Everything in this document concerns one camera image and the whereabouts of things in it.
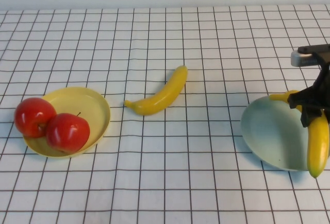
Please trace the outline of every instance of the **pale green bowl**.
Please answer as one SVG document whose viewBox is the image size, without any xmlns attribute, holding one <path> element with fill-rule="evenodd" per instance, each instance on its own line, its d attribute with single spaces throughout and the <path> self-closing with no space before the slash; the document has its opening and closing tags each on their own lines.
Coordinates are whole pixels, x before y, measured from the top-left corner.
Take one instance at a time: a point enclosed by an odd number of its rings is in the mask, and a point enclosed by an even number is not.
<svg viewBox="0 0 330 224">
<path fill-rule="evenodd" d="M 283 101 L 257 99 L 242 115 L 243 139 L 266 163 L 281 170 L 306 171 L 308 128 L 302 126 L 300 116 Z"/>
</svg>

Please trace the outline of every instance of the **apple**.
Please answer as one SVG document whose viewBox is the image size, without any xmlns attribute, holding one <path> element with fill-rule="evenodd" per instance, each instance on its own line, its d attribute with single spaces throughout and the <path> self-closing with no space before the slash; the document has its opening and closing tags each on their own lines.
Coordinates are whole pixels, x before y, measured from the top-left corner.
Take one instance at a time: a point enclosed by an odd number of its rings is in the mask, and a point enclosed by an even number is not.
<svg viewBox="0 0 330 224">
<path fill-rule="evenodd" d="M 39 138 L 45 136 L 46 126 L 56 114 L 50 102 L 42 98 L 27 98 L 16 107 L 14 124 L 24 136 Z"/>
<path fill-rule="evenodd" d="M 52 117 L 46 128 L 48 146 L 67 154 L 79 151 L 89 136 L 88 122 L 70 113 L 60 113 Z"/>
</svg>

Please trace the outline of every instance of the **toy banana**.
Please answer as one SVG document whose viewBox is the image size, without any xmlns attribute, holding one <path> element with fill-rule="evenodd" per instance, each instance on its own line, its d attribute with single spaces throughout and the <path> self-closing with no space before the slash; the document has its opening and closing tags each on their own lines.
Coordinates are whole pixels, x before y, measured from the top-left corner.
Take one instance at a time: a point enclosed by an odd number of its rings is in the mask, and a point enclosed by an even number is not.
<svg viewBox="0 0 330 224">
<path fill-rule="evenodd" d="M 271 94 L 271 100 L 278 100 L 288 103 L 287 99 L 292 90 L 284 94 Z M 302 112 L 301 105 L 296 107 Z M 322 110 L 322 116 L 315 118 L 308 126 L 308 148 L 307 148 L 307 168 L 313 178 L 317 178 L 326 166 L 329 156 L 329 125 Z"/>
<path fill-rule="evenodd" d="M 124 105 L 139 115 L 152 115 L 171 105 L 186 84 L 188 69 L 180 66 L 175 69 L 164 87 L 153 96 L 135 102 L 124 101 Z"/>
</svg>

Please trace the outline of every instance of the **table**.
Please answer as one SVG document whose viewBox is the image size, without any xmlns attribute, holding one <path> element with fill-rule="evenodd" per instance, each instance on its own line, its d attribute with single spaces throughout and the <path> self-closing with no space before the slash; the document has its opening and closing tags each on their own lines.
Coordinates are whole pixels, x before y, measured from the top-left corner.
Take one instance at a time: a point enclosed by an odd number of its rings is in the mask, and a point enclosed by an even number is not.
<svg viewBox="0 0 330 224">
<path fill-rule="evenodd" d="M 330 5 L 0 12 L 0 222 L 325 224 L 330 167 L 277 170 L 245 145 L 253 100 L 301 90 L 319 68 L 294 68 L 298 46 L 330 40 Z M 188 81 L 152 116 L 123 108 L 178 66 Z M 82 86 L 111 106 L 103 140 L 72 159 L 33 153 L 15 107 Z"/>
</svg>

